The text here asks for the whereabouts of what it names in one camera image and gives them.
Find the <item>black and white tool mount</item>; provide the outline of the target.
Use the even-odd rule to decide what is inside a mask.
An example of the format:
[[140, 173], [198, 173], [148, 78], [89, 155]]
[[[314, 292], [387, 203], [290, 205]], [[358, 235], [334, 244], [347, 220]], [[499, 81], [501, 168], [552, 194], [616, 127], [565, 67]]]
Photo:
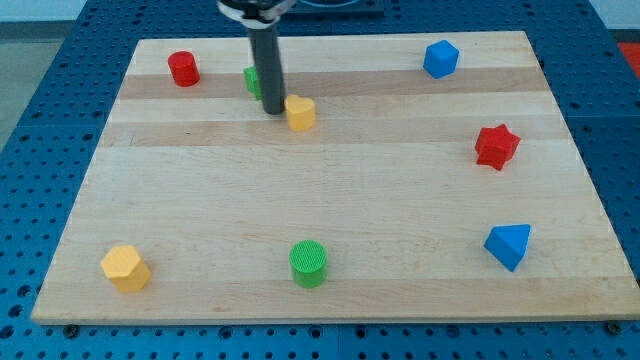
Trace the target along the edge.
[[296, 5], [296, 0], [218, 0], [220, 12], [242, 24], [272, 24]]

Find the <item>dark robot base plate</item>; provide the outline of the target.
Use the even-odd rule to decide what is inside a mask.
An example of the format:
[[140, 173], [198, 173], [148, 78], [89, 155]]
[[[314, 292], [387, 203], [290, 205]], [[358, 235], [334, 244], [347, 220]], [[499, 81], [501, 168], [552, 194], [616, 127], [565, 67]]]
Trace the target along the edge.
[[383, 14], [384, 0], [298, 0], [291, 15]]

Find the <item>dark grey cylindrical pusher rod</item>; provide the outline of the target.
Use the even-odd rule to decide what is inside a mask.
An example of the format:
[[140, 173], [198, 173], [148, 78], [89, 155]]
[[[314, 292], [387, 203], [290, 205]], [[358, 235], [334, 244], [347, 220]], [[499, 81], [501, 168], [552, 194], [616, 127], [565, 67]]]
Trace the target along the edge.
[[256, 68], [262, 106], [270, 115], [284, 111], [285, 84], [278, 43], [278, 26], [249, 29], [249, 41]]

